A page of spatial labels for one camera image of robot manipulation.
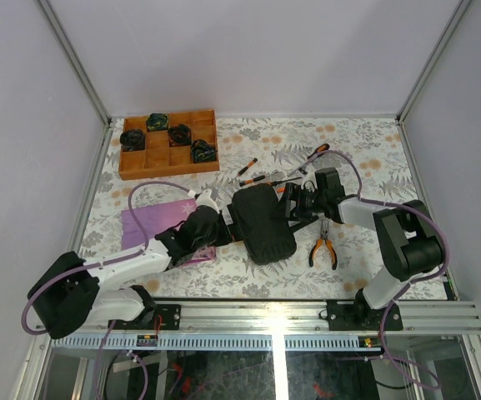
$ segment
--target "pliers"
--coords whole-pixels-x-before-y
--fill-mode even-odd
[[[333,242],[329,240],[329,220],[326,217],[322,218],[322,227],[320,228],[320,239],[316,241],[313,249],[308,255],[308,265],[310,267],[314,266],[314,258],[316,257],[316,252],[322,247],[323,243],[327,246],[329,254],[331,254],[331,261],[333,262],[333,270],[337,269],[338,258],[337,253],[334,251]]]

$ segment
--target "wooden compartment box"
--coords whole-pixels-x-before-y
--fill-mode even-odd
[[[187,125],[192,130],[192,141],[203,139],[218,149],[216,118],[214,110],[173,112],[168,114],[168,127]],[[168,177],[185,173],[208,173],[219,171],[216,161],[194,163],[190,157],[190,146],[170,147],[168,131],[148,132],[144,117],[126,118],[123,131],[141,129],[146,134],[146,148],[140,152],[121,152],[118,172],[124,181],[131,179]]]

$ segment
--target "pink cloth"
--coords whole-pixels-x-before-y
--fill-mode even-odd
[[[166,229],[186,220],[195,209],[196,201],[188,199],[134,208],[134,212],[145,227],[149,238],[154,238],[157,233],[164,232]],[[122,250],[133,248],[144,242],[142,232],[128,210],[122,211],[122,225]],[[194,253],[189,263],[200,263],[201,261],[214,260],[214,258],[216,258],[215,247],[204,247]]]

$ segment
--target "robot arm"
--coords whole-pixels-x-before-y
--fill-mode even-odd
[[[300,221],[297,227],[316,221],[318,214],[324,213],[336,223],[352,223],[377,232],[384,267],[358,292],[355,303],[360,315],[386,307],[409,280],[443,262],[442,240],[416,215],[347,196],[335,168],[318,170],[315,183],[311,188],[287,183],[278,215],[282,218],[284,209],[287,220]],[[147,245],[87,260],[75,252],[63,254],[28,294],[30,299],[42,285],[75,269],[75,273],[57,280],[33,303],[50,336],[63,338],[82,325],[113,319],[141,324],[143,328],[150,326],[156,307],[151,296],[143,287],[123,287],[132,279],[185,263],[203,246],[222,246],[233,241],[223,215],[210,198],[210,190],[203,191],[196,204],[196,211],[178,228],[159,233]],[[420,201],[406,205],[428,216]]]
[[[82,325],[104,324],[113,319],[146,327],[153,320],[156,305],[143,287],[124,287],[129,281],[175,268],[204,246],[233,241],[210,190],[197,197],[196,205],[178,228],[159,233],[147,245],[86,260],[75,252],[63,254],[28,294],[31,298],[47,281],[76,270],[55,282],[33,303],[49,335],[63,338]]]
[[[308,181],[316,182],[311,190],[306,185],[287,183],[281,200],[286,218],[312,222],[324,213],[336,223],[359,225],[377,233],[384,267],[357,294],[356,300],[365,308],[385,308],[410,280],[433,271],[443,262],[442,240],[415,214],[347,196],[335,168],[318,170]],[[419,200],[405,205],[429,217]]]

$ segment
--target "white wall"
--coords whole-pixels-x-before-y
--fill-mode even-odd
[[[481,1],[453,37],[407,121],[454,277],[481,314]]]
[[[67,248],[101,124],[32,0],[0,0],[0,399],[30,287]]]
[[[115,116],[392,113],[458,0],[52,0]]]

